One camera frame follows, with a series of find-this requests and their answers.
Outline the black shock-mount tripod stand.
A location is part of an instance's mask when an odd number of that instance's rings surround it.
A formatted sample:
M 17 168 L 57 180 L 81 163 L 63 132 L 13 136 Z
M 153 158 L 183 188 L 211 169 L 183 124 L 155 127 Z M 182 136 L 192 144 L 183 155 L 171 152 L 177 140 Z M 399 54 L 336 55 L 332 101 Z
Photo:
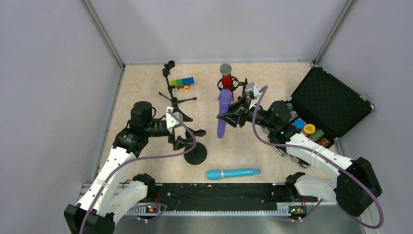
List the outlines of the black shock-mount tripod stand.
M 238 87 L 242 87 L 242 93 L 245 93 L 245 88 L 248 85 L 248 79 L 245 78 L 244 81 L 238 80 L 236 77 L 232 76 L 232 90 L 229 90 L 232 94 Z M 219 91 L 224 90 L 222 84 L 222 78 L 217 82 L 217 88 Z

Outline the purple toy microphone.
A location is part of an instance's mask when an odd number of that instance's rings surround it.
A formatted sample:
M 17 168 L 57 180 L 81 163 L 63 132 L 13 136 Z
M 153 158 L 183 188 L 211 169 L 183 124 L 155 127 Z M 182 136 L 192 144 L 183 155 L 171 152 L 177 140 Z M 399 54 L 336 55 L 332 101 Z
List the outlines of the purple toy microphone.
M 218 115 L 227 113 L 229 110 L 230 104 L 232 103 L 232 92 L 230 90 L 223 89 L 218 96 L 218 102 L 219 102 Z M 225 128 L 226 128 L 226 122 L 221 119 L 218 119 L 217 137 L 219 139 L 222 139 L 224 137 Z

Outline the black round-base mic stand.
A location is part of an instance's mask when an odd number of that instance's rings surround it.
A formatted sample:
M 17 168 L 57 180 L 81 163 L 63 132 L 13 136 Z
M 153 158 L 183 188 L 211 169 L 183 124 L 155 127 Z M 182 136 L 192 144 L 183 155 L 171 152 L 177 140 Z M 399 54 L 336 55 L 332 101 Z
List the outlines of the black round-base mic stand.
M 193 129 L 190 129 L 190 130 L 193 132 L 193 134 L 196 137 L 203 137 L 206 135 L 206 130 L 203 130 L 203 129 L 196 130 L 196 131 Z M 185 132 L 185 135 L 186 135 L 186 139 L 193 140 L 188 131 Z M 191 146 L 185 147 L 185 151 L 188 150 L 189 148 L 191 148 Z M 193 150 L 184 154 L 185 161 L 191 165 L 199 165 L 203 163 L 206 157 L 207 157 L 207 149 L 205 145 L 203 145 L 202 143 L 196 143 L 195 148 Z

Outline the red glitter microphone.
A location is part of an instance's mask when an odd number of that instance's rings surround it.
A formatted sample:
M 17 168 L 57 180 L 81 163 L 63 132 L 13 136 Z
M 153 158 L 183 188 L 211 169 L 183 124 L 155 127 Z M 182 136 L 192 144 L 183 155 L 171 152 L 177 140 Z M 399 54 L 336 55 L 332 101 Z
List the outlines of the red glitter microphone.
M 222 74 L 223 89 L 232 90 L 232 67 L 228 63 L 223 63 L 220 66 L 220 73 Z

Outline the teal toy microphone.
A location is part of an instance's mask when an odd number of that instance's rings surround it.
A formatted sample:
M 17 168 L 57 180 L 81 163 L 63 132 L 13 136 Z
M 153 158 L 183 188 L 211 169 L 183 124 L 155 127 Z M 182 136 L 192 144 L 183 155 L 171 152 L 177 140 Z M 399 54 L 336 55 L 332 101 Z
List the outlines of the teal toy microphone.
M 213 169 L 213 170 L 207 171 L 206 177 L 208 180 L 219 180 L 223 178 L 254 176 L 260 173 L 261 173 L 261 170 L 255 169 L 255 168 L 230 169 L 230 170 Z

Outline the black tripod mic stand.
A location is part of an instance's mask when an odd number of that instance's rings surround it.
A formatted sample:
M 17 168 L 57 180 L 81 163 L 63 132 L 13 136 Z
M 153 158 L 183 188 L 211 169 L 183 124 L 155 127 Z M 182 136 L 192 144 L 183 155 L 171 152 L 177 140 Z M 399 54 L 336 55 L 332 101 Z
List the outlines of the black tripod mic stand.
M 163 96 L 163 97 L 165 97 L 166 99 L 168 99 L 168 100 L 171 102 L 172 107 L 178 107 L 178 104 L 183 103 L 183 102 L 186 102 L 186 101 L 197 100 L 197 97 L 187 98 L 187 99 L 183 99 L 183 100 L 178 100 L 178 99 L 174 96 L 174 94 L 173 94 L 173 89 L 175 88 L 175 86 L 171 85 L 171 84 L 170 84 L 170 81 L 169 81 L 170 71 L 171 71 L 171 69 L 174 68 L 174 67 L 175 67 L 175 61 L 170 60 L 168 63 L 165 63 L 165 64 L 164 64 L 164 68 L 162 69 L 163 77 L 165 78 L 166 83 L 167 83 L 167 86 L 168 86 L 167 89 L 168 89 L 168 93 L 169 93 L 169 95 L 170 95 L 170 98 L 168 98 L 167 96 L 163 95 L 161 92 L 159 92 L 158 94 L 161 95 L 161 96 Z

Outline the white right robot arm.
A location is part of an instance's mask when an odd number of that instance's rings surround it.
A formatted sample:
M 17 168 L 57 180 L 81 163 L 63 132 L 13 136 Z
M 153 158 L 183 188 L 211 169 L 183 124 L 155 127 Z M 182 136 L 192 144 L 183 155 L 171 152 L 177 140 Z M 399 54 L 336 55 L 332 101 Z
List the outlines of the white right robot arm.
M 378 201 L 382 188 L 371 163 L 363 158 L 351 159 L 342 156 L 310 140 L 289 123 L 291 117 L 285 101 L 274 101 L 264 110 L 249 99 L 239 100 L 229 110 L 218 114 L 217 119 L 233 127 L 252 123 L 253 132 L 257 126 L 269 130 L 269 141 L 264 144 L 280 147 L 287 154 L 297 157 L 328 176 L 328 179 L 305 173 L 295 173 L 287 178 L 299 195 L 314 196 L 333 201 L 347 214 L 361 216 L 372 204 L 380 216 L 384 216 Z

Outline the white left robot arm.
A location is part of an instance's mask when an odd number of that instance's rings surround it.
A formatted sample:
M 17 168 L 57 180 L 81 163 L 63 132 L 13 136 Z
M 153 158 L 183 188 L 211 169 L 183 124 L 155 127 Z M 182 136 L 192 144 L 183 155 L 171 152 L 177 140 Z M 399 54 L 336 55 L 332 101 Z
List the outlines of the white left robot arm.
M 139 174 L 129 186 L 115 194 L 129 166 L 141 159 L 140 154 L 151 137 L 167 137 L 174 150 L 195 149 L 197 138 L 205 130 L 195 131 L 184 124 L 184 117 L 174 107 L 167 107 L 165 119 L 155 119 L 150 102 L 139 101 L 131 109 L 127 126 L 115 137 L 109 156 L 92 185 L 75 205 L 69 204 L 64 217 L 73 234 L 112 234 L 121 218 L 135 204 L 148 196 L 153 178 Z

